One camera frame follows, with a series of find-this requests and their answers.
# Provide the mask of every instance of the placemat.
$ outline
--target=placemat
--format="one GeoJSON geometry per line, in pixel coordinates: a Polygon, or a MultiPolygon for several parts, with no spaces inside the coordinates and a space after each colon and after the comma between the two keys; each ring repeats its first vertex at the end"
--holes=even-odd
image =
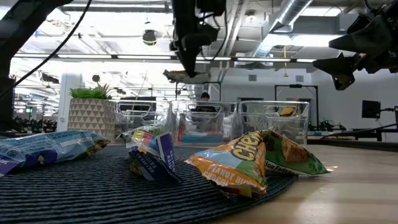
{"type": "Polygon", "coordinates": [[[260,199],[232,202],[191,165],[201,149],[178,147],[179,185],[159,185],[134,175],[126,148],[108,146],[92,157],[19,170],[0,178],[0,223],[196,223],[266,202],[296,176],[269,177],[260,199]]]}

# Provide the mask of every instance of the white geometric planter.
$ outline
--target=white geometric planter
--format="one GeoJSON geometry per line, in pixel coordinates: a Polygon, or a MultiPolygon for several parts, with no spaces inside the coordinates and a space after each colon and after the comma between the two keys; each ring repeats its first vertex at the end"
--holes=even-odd
{"type": "Polygon", "coordinates": [[[116,103],[91,98],[70,100],[68,130],[87,130],[113,141],[116,103]]]}

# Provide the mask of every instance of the table surface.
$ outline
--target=table surface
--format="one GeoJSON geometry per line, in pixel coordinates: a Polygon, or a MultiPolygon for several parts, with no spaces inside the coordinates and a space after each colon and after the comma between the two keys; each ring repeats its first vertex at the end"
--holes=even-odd
{"type": "Polygon", "coordinates": [[[331,174],[299,178],[275,200],[214,223],[398,223],[398,153],[308,146],[331,174]]]}

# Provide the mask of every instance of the chip bag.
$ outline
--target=chip bag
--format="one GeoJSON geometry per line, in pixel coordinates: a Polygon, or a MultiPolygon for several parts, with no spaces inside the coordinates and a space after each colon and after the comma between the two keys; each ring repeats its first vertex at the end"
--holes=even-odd
{"type": "Polygon", "coordinates": [[[266,148],[261,132],[248,133],[226,145],[197,152],[185,162],[227,195],[257,197],[266,193],[266,148]]]}
{"type": "Polygon", "coordinates": [[[0,140],[0,177],[15,167],[34,167],[91,156],[110,140],[88,131],[61,131],[0,140]]]}
{"type": "Polygon", "coordinates": [[[262,131],[261,137],[267,149],[267,171],[299,175],[330,172],[311,152],[287,137],[273,131],[262,131]]]}
{"type": "Polygon", "coordinates": [[[179,183],[175,174],[173,141],[168,131],[155,126],[143,126],[122,133],[129,149],[130,169],[150,181],[163,184],[179,183]]]}

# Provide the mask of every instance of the clear plastic bin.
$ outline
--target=clear plastic bin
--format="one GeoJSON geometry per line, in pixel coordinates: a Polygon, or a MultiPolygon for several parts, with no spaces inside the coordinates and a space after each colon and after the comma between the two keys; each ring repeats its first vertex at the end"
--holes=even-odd
{"type": "Polygon", "coordinates": [[[115,137],[122,132],[146,125],[163,126],[170,132],[172,131],[175,119],[172,118],[173,114],[169,101],[112,101],[116,103],[114,111],[115,137]]]}
{"type": "Polygon", "coordinates": [[[236,103],[172,101],[176,145],[214,146],[234,138],[236,103]]]}
{"type": "Polygon", "coordinates": [[[309,103],[295,101],[243,101],[235,128],[244,134],[271,129],[301,145],[307,144],[309,103]]]}

